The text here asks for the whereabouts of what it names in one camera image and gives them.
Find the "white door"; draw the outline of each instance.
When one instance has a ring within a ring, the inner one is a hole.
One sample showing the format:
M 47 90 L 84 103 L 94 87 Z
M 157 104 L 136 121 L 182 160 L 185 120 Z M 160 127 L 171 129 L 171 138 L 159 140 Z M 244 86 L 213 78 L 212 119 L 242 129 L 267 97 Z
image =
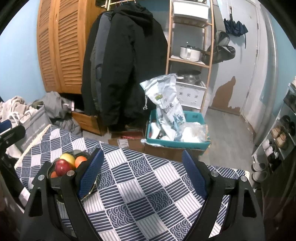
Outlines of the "white door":
M 239 115 L 246 100 L 256 64 L 258 26 L 256 6 L 247 0 L 220 0 L 219 7 L 223 19 L 229 20 L 232 7 L 233 20 L 240 21 L 248 29 L 245 36 L 230 36 L 229 46 L 236 50 L 232 60 L 215 64 L 212 67 L 211 108 Z

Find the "gray floor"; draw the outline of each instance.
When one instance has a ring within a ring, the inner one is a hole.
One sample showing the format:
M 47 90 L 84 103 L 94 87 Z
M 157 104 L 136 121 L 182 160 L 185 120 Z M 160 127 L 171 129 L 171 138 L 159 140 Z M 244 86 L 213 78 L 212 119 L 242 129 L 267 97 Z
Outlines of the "gray floor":
M 251 175 L 254 145 L 252 135 L 241 117 L 208 109 L 205 122 L 208 124 L 212 145 L 200 160 L 208 165 L 249 171 Z M 111 137 L 110 134 L 101 137 L 87 131 L 83 131 L 83 136 L 105 143 Z

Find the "gray fabric bin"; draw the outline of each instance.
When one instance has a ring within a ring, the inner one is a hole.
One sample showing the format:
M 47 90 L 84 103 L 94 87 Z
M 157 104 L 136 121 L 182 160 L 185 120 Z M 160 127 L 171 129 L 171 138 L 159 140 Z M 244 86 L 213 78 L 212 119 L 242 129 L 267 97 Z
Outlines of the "gray fabric bin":
M 44 106 L 42 106 L 35 115 L 31 116 L 22 124 L 26 129 L 26 135 L 15 145 L 21 152 L 24 152 L 37 135 L 39 135 L 45 127 L 50 124 L 51 121 L 45 112 Z

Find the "navy umbrella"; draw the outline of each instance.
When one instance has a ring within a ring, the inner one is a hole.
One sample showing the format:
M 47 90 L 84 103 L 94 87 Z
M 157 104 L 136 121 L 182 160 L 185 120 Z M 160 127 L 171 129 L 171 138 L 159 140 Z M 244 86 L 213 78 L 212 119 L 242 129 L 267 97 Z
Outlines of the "navy umbrella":
M 244 48 L 246 48 L 247 45 L 247 39 L 246 39 L 246 33 L 248 32 L 248 29 L 244 24 L 242 24 L 240 21 L 237 23 L 233 21 L 232 14 L 230 14 L 230 20 L 224 19 L 224 25 L 226 29 L 227 34 L 232 34 L 236 37 L 239 37 L 244 34 Z

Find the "metal screw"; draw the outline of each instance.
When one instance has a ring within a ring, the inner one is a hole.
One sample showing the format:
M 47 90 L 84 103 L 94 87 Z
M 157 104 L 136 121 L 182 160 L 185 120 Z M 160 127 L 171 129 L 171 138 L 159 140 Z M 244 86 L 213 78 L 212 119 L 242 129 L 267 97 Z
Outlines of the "metal screw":
M 42 175 L 40 175 L 40 176 L 38 177 L 38 180 L 39 180 L 39 181 L 42 181 L 44 178 L 45 178 L 45 176 L 42 174 Z
M 219 176 L 219 173 L 216 172 L 216 171 L 212 171 L 212 172 L 211 172 L 211 175 L 212 175 L 213 177 L 217 177 L 217 176 Z
M 241 176 L 241 180 L 242 180 L 243 182 L 246 182 L 248 179 L 247 179 L 245 176 Z
M 75 173 L 75 172 L 74 172 L 73 170 L 70 170 L 70 171 L 67 172 L 67 176 L 71 177 L 71 176 L 74 175 L 74 173 Z

